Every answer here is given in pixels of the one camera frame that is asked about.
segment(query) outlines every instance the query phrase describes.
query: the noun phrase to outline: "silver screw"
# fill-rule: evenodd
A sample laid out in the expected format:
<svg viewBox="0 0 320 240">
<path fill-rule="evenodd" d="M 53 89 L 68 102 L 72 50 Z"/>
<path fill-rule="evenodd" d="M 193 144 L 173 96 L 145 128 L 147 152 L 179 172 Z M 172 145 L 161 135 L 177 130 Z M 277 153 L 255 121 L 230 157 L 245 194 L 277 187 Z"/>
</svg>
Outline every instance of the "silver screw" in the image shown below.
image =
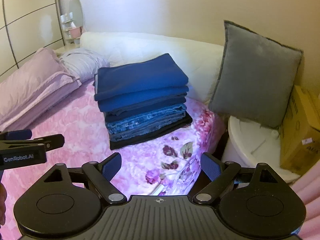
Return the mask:
<svg viewBox="0 0 320 240">
<path fill-rule="evenodd" d="M 110 199 L 111 201 L 120 201 L 120 200 L 124 199 L 124 196 L 119 193 L 114 193 L 114 194 L 109 195 L 108 199 Z"/>
<path fill-rule="evenodd" d="M 201 193 L 201 194 L 198 194 L 196 196 L 196 199 L 199 200 L 199 201 L 202 201 L 202 202 L 206 202 L 206 201 L 209 201 L 211 199 L 211 196 L 209 194 L 206 194 L 206 193 Z"/>
</svg>

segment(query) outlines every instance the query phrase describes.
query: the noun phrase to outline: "white label on box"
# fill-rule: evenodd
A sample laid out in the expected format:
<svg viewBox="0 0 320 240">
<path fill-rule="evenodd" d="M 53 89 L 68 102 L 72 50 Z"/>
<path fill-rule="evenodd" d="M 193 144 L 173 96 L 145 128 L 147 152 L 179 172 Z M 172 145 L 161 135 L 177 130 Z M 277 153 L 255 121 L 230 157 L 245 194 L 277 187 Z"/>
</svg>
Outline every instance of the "white label on box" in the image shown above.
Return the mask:
<svg viewBox="0 0 320 240">
<path fill-rule="evenodd" d="M 308 138 L 308 139 L 302 140 L 301 142 L 302 142 L 302 145 L 306 145 L 306 144 L 312 143 L 313 140 L 312 140 L 312 138 Z"/>
</svg>

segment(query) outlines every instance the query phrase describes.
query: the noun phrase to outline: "white pillow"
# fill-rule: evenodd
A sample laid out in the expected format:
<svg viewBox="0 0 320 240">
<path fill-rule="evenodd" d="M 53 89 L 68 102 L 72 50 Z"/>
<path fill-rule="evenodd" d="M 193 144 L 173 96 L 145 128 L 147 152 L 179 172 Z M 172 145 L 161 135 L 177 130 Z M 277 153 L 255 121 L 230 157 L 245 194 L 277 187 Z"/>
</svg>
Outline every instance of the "white pillow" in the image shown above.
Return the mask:
<svg viewBox="0 0 320 240">
<path fill-rule="evenodd" d="M 215 88 L 223 46 L 147 33 L 82 34 L 81 47 L 103 55 L 111 66 L 142 62 L 169 53 L 189 78 L 188 97 L 209 103 Z"/>
<path fill-rule="evenodd" d="M 109 62 L 102 55 L 89 49 L 77 48 L 69 50 L 60 56 L 60 62 L 78 77 L 83 83 L 93 78 L 101 67 L 110 67 Z"/>
</svg>

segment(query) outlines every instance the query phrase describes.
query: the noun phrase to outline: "floral pattern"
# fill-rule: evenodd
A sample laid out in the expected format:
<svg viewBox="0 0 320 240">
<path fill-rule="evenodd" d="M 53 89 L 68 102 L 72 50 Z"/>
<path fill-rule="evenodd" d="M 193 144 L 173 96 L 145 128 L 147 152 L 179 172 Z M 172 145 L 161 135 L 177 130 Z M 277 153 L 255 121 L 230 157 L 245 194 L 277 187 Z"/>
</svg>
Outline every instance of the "floral pattern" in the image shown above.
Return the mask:
<svg viewBox="0 0 320 240">
<path fill-rule="evenodd" d="M 102 161 L 113 151 L 109 148 L 108 131 L 103 113 L 93 99 L 92 80 L 84 83 L 66 99 L 44 113 L 30 129 L 33 138 L 61 133 L 62 148 L 47 153 L 47 163 L 6 170 L 6 224 L 1 227 L 4 240 L 19 239 L 21 234 L 13 216 L 17 199 L 55 163 L 81 167 L 88 161 Z M 187 194 L 200 173 L 200 156 L 214 149 L 225 126 L 221 119 L 200 102 L 187 98 L 187 111 L 193 123 L 160 138 L 117 150 L 122 167 L 112 184 L 130 195 L 148 195 L 159 184 L 159 195 Z"/>
</svg>

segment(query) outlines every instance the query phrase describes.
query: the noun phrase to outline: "pink curtain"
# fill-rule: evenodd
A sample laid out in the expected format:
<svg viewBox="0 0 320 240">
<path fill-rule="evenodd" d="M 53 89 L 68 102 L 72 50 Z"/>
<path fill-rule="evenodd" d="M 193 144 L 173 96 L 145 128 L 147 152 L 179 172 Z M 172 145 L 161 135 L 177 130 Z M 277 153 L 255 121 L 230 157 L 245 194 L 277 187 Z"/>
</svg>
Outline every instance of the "pink curtain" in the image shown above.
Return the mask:
<svg viewBox="0 0 320 240">
<path fill-rule="evenodd" d="M 320 239 L 320 161 L 304 174 L 292 189 L 304 202 L 307 217 L 299 232 L 303 240 Z"/>
</svg>

